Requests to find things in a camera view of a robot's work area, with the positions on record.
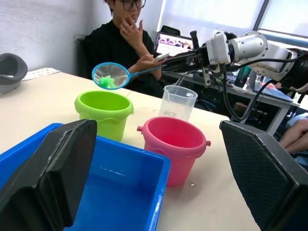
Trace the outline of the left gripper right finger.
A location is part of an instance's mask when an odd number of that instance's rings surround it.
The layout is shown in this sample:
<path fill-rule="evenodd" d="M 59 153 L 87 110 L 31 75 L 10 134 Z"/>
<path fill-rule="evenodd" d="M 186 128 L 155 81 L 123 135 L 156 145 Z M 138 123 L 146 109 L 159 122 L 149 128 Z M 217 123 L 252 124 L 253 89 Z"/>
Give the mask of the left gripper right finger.
<path fill-rule="evenodd" d="M 238 188 L 262 231 L 308 229 L 308 172 L 269 133 L 223 120 L 219 126 Z"/>

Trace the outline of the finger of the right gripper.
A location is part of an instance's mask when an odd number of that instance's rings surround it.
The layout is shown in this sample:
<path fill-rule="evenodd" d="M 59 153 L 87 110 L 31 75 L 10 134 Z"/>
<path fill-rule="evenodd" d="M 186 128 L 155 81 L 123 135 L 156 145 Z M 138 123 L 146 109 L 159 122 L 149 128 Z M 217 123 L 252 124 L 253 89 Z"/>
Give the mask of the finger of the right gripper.
<path fill-rule="evenodd" d="M 202 66 L 199 63 L 194 62 L 165 62 L 161 65 L 161 69 L 164 72 L 189 72 L 201 69 Z"/>
<path fill-rule="evenodd" d="M 200 63 L 199 55 L 197 51 L 188 51 L 185 53 L 180 53 L 172 57 L 168 57 L 165 61 L 166 64 L 173 64 L 173 63 L 193 63 L 198 64 Z"/>

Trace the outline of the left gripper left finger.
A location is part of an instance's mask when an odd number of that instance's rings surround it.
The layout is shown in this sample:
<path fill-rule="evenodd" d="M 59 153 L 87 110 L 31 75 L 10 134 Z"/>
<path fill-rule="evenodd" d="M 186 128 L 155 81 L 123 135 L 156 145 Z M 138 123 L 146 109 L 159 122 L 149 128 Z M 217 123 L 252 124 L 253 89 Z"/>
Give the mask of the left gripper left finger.
<path fill-rule="evenodd" d="M 97 123 L 84 119 L 49 132 L 0 192 L 3 231 L 61 231 L 74 224 L 89 174 Z"/>

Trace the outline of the person's right hand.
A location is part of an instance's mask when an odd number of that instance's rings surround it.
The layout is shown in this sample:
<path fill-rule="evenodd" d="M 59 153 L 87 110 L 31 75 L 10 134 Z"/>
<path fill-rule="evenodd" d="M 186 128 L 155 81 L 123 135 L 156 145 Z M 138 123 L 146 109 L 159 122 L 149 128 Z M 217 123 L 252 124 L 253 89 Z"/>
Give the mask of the person's right hand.
<path fill-rule="evenodd" d="M 146 54 L 142 56 L 133 66 L 128 69 L 129 73 L 136 73 L 142 70 L 151 69 L 160 66 L 163 60 L 159 62 L 154 61 L 154 56 L 151 54 Z"/>

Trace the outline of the person's left hand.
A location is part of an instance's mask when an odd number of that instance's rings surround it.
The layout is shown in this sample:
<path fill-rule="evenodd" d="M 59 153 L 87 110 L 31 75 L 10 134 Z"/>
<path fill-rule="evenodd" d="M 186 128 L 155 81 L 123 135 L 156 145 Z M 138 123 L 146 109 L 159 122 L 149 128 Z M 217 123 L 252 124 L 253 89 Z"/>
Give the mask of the person's left hand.
<path fill-rule="evenodd" d="M 130 46 L 139 48 L 143 44 L 143 20 L 137 27 L 135 20 L 130 15 L 127 16 L 120 25 L 120 34 Z"/>

